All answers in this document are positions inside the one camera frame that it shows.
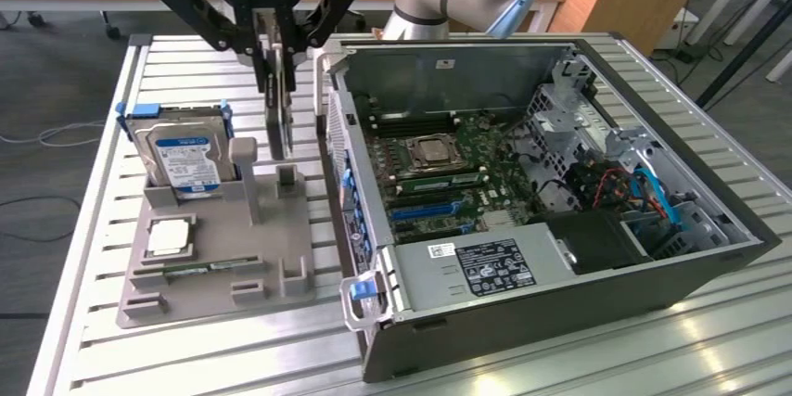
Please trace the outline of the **dark graphics card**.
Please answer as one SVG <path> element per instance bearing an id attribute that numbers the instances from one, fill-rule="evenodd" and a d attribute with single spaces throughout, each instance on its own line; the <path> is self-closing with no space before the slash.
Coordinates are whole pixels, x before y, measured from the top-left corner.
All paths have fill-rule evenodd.
<path id="1" fill-rule="evenodd" d="M 256 24 L 264 34 L 261 40 L 265 96 L 265 126 L 270 157 L 284 160 L 292 151 L 290 92 L 293 91 L 294 67 L 290 53 L 284 47 L 276 11 L 258 8 L 254 11 Z"/>

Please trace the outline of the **hard disk with blue caddy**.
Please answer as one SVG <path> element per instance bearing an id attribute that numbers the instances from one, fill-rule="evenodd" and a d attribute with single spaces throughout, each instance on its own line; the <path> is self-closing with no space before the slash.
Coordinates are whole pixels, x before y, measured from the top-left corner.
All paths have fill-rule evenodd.
<path id="1" fill-rule="evenodd" d="M 141 157 L 148 184 L 173 188 L 180 199 L 214 195 L 237 179 L 229 158 L 232 109 L 160 103 L 114 107 L 116 120 Z"/>

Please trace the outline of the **metal CPU socket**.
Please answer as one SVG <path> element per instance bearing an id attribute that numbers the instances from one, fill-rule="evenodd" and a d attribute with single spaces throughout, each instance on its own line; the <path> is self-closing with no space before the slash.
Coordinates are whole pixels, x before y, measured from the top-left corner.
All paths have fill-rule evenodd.
<path id="1" fill-rule="evenodd" d="M 429 134 L 404 141 L 412 171 L 450 169 L 465 164 L 450 134 Z"/>

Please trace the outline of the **large metal disk bay cage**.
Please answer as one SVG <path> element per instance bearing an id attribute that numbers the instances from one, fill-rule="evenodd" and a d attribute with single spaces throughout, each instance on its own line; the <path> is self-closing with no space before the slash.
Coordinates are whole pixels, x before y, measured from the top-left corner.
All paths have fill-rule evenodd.
<path id="1" fill-rule="evenodd" d="M 562 177 L 572 164 L 592 150 L 602 155 L 606 151 L 606 136 L 618 128 L 613 118 L 574 89 L 557 90 L 552 83 L 540 85 L 528 104 L 530 119 L 528 130 L 545 169 Z"/>

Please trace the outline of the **green motherboard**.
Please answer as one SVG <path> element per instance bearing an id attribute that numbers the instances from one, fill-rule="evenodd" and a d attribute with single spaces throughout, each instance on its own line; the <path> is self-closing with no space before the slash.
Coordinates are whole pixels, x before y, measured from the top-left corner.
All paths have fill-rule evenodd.
<path id="1" fill-rule="evenodd" d="M 404 141 L 429 134 L 450 134 L 456 138 L 456 147 L 465 160 L 464 165 L 450 169 L 410 170 Z M 416 120 L 370 123 L 365 129 L 364 138 L 388 226 L 398 244 L 486 232 L 489 230 L 481 220 L 481 215 L 486 211 L 508 211 L 513 217 L 514 226 L 526 224 L 534 216 L 546 211 L 538 197 L 541 183 L 530 179 L 525 173 L 521 162 L 528 159 L 528 156 L 514 151 L 510 144 L 513 136 L 510 123 L 486 110 L 465 114 L 432 115 Z M 396 183 L 400 180 L 468 172 L 485 174 L 480 185 L 416 194 L 396 192 Z M 462 202 L 456 215 L 406 221 L 390 220 L 390 212 L 396 209 L 410 209 L 450 201 Z M 476 222 L 476 229 L 466 234 L 440 232 L 397 235 L 394 233 L 396 223 L 436 221 L 456 224 Z"/>

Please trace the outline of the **blue expansion slot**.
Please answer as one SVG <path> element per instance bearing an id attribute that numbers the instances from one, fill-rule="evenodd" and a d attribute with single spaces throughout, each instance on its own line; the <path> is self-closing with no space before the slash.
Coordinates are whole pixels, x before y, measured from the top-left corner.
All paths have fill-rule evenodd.
<path id="1" fill-rule="evenodd" d="M 421 218 L 456 215 L 461 209 L 461 206 L 461 201 L 450 201 L 440 204 L 421 205 L 410 209 L 396 209 L 390 212 L 390 220 L 406 221 Z"/>

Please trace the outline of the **silver CPU chip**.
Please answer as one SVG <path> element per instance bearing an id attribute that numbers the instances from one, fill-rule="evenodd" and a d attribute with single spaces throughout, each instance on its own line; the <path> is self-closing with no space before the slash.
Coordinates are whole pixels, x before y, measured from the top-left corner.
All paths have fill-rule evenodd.
<path id="1" fill-rule="evenodd" d="M 161 220 L 152 224 L 146 253 L 149 256 L 165 256 L 180 253 L 188 244 L 189 223 L 184 220 Z"/>

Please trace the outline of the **grey parts rack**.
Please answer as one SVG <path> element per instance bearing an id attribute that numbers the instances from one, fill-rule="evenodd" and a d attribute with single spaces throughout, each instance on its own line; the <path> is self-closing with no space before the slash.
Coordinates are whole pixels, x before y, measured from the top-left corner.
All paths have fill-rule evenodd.
<path id="1" fill-rule="evenodd" d="M 210 198 L 180 199 L 169 186 L 146 186 L 116 324 L 129 329 L 244 311 L 278 312 L 317 296 L 306 184 L 292 164 L 257 174 L 256 141 L 230 141 L 238 179 Z M 161 220 L 189 223 L 185 249 L 149 256 L 149 228 Z M 225 271 L 165 277 L 165 268 L 237 262 Z"/>

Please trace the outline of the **black expansion slot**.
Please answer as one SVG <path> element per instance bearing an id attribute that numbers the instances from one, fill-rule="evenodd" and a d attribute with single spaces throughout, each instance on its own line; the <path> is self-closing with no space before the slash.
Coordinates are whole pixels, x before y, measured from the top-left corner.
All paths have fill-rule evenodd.
<path id="1" fill-rule="evenodd" d="M 461 234 L 470 233 L 476 229 L 476 222 L 462 222 L 460 224 L 448 223 L 446 221 L 436 222 L 400 222 L 394 225 L 394 233 L 397 235 L 406 234 L 430 234 L 440 232 L 457 232 Z"/>

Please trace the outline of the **white device red mark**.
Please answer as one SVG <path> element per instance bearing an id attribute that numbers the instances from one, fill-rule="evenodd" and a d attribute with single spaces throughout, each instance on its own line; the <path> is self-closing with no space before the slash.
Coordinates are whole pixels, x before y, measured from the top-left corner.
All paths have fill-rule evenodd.
<path id="1" fill-rule="evenodd" d="M 654 44 L 656 50 L 672 50 L 677 48 L 698 23 L 697 15 L 682 7 L 665 30 L 658 42 Z"/>

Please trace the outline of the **grey power supply unit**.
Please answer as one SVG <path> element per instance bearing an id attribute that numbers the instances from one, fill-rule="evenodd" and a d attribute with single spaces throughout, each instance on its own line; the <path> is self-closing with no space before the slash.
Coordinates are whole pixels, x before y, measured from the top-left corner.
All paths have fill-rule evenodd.
<path id="1" fill-rule="evenodd" d="M 504 298 L 576 277 L 545 224 L 400 245 L 398 289 L 416 312 Z"/>

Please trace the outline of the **blue case latch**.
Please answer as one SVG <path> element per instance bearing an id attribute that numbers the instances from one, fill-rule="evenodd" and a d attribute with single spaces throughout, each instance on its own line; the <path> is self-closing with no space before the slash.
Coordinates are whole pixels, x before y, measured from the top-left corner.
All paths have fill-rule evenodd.
<path id="1" fill-rule="evenodd" d="M 352 300 L 362 300 L 377 295 L 376 280 L 369 278 L 357 278 L 350 284 L 349 296 Z"/>

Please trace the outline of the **black slanted pole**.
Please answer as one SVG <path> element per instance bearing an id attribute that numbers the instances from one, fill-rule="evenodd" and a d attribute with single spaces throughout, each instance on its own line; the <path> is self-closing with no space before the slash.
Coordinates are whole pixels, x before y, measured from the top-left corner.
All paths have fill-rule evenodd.
<path id="1" fill-rule="evenodd" d="M 785 19 L 792 15 L 792 0 L 785 0 L 782 6 L 777 9 L 772 17 L 768 19 L 761 29 L 749 39 L 748 43 L 741 48 L 740 52 L 725 66 L 722 71 L 714 77 L 702 93 L 696 99 L 696 105 L 704 109 L 704 107 L 712 102 L 714 95 L 718 93 L 732 76 L 741 69 L 753 53 L 765 43 L 768 37 L 774 33 Z"/>

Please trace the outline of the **small metal disk bay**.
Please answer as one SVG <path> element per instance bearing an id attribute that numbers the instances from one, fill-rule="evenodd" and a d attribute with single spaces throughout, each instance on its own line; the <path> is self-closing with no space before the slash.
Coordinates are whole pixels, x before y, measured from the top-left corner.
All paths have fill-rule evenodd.
<path id="1" fill-rule="evenodd" d="M 693 201 L 672 207 L 678 221 L 673 223 L 656 211 L 622 214 L 629 230 L 653 260 L 661 260 L 730 244 L 713 218 Z"/>

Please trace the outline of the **black open PC case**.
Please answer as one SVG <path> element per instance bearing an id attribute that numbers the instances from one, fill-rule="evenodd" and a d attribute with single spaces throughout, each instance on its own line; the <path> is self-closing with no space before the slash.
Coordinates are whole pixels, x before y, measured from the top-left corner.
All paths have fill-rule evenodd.
<path id="1" fill-rule="evenodd" d="M 714 279 L 780 245 L 780 237 L 738 196 L 724 174 L 749 159 L 704 111 L 640 51 L 612 36 L 545 34 L 496 40 L 330 40 L 314 54 L 316 100 L 322 105 L 322 160 L 342 278 L 344 322 L 356 335 L 362 378 L 386 381 L 476 359 L 585 328 L 666 309 Z M 574 89 L 610 115 L 617 129 L 602 155 L 592 150 L 562 177 L 545 169 L 528 130 L 528 104 L 544 83 Z M 510 123 L 514 151 L 528 177 L 541 183 L 552 214 L 620 215 L 648 262 L 538 286 L 504 298 L 416 312 L 398 289 L 394 241 L 364 138 L 378 121 L 486 110 Z M 622 214 L 693 201 L 730 244 L 653 260 Z M 377 295 L 352 300 L 357 278 L 376 280 Z"/>

